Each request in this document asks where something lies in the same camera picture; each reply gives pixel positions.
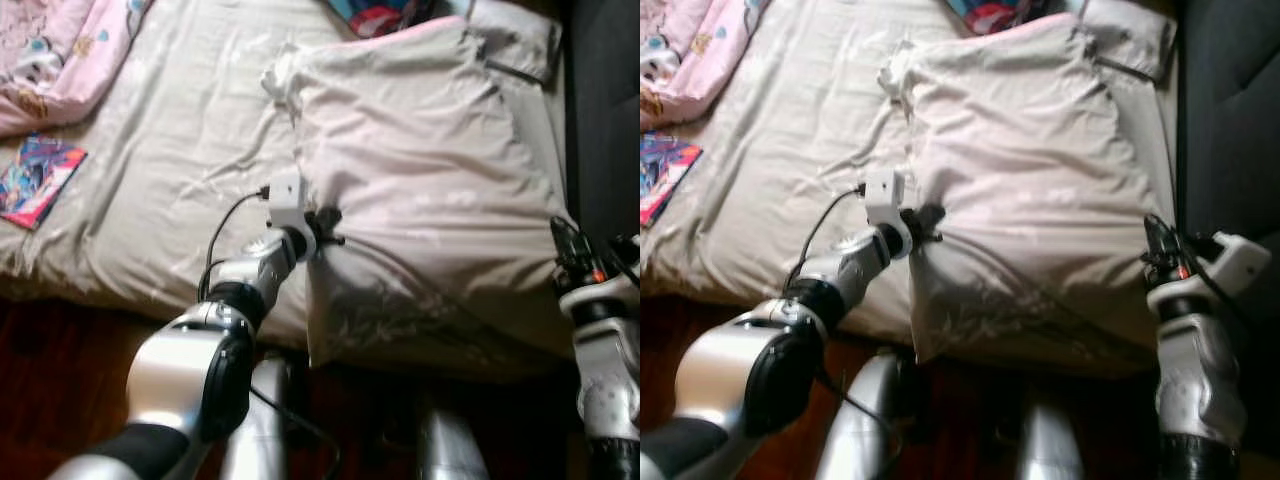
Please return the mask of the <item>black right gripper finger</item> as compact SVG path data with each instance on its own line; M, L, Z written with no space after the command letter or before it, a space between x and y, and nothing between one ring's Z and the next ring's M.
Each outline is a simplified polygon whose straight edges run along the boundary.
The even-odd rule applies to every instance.
M1147 238L1146 262L1179 262L1179 243L1176 232L1158 215L1144 216Z
M556 246L556 262L561 266L581 266L580 230L562 216L550 219L550 233Z

